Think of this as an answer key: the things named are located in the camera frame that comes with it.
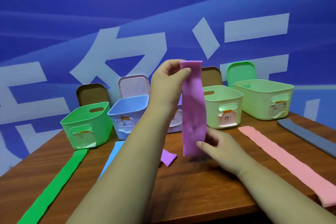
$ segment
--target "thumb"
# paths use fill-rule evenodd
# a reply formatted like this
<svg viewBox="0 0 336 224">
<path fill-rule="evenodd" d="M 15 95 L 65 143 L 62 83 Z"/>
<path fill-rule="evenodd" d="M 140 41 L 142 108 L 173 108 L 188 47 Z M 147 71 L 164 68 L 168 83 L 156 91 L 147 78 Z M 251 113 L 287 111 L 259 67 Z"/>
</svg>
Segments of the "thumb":
<svg viewBox="0 0 336 224">
<path fill-rule="evenodd" d="M 190 76 L 190 74 L 191 69 L 187 67 L 175 73 L 173 77 L 175 77 L 179 84 L 182 85 L 182 83 Z"/>
<path fill-rule="evenodd" d="M 213 147 L 210 144 L 202 141 L 196 142 L 196 145 L 198 146 L 198 148 L 200 148 L 202 151 L 204 151 L 206 154 L 208 154 L 210 157 L 216 160 L 216 154 L 217 154 L 216 147 Z"/>
</svg>

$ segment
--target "right arm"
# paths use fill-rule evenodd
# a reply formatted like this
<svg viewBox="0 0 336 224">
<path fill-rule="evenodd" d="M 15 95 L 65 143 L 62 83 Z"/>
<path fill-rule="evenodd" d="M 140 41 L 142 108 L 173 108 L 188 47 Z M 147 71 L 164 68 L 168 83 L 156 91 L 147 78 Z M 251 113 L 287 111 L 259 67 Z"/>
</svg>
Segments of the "right arm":
<svg viewBox="0 0 336 224">
<path fill-rule="evenodd" d="M 237 175 L 274 224 L 335 224 L 336 217 L 278 175 L 251 158 L 228 134 L 208 128 L 217 147 L 197 146 L 225 170 Z"/>
</svg>

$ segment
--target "left arm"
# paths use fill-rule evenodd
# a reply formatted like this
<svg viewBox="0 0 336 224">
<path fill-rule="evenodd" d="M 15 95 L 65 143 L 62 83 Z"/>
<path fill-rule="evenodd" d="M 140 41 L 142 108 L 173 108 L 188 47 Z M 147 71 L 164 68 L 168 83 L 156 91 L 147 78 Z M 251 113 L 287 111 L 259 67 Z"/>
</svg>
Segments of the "left arm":
<svg viewBox="0 0 336 224">
<path fill-rule="evenodd" d="M 190 75 L 189 69 L 176 73 L 179 64 L 166 61 L 154 73 L 147 110 L 67 224 L 141 223 L 182 82 Z"/>
</svg>

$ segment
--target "blue backdrop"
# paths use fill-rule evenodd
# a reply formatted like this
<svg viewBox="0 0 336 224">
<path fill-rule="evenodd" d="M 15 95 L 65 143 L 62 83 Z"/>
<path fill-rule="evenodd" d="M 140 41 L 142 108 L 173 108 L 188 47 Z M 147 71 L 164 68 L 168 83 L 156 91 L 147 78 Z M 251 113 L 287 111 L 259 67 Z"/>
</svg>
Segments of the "blue backdrop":
<svg viewBox="0 0 336 224">
<path fill-rule="evenodd" d="M 7 156 L 0 175 L 61 129 L 60 120 L 78 107 L 79 85 L 101 82 L 115 102 L 120 77 L 150 78 L 167 59 L 203 60 L 222 74 L 231 62 L 255 60 L 261 78 L 296 86 L 291 111 L 336 128 L 336 0 L 1 0 L 0 6 L 0 153 Z M 201 30 L 218 44 L 211 53 L 193 32 L 202 18 Z M 229 22 L 243 26 L 234 32 Z"/>
</svg>

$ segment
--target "purple fabric strip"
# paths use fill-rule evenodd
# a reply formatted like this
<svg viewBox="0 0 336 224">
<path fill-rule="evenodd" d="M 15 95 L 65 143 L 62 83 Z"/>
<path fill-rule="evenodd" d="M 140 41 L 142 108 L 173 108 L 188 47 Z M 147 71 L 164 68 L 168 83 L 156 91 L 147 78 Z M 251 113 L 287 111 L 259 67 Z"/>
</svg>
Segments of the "purple fabric strip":
<svg viewBox="0 0 336 224">
<path fill-rule="evenodd" d="M 177 157 L 176 154 L 170 153 L 169 151 L 166 151 L 165 149 L 162 150 L 161 155 L 161 161 L 169 167 L 170 164 L 174 161 L 174 159 Z"/>
<path fill-rule="evenodd" d="M 202 87 L 202 61 L 181 61 L 180 69 L 190 67 L 191 75 L 182 84 L 183 156 L 203 155 L 196 146 L 207 133 L 207 116 Z"/>
</svg>

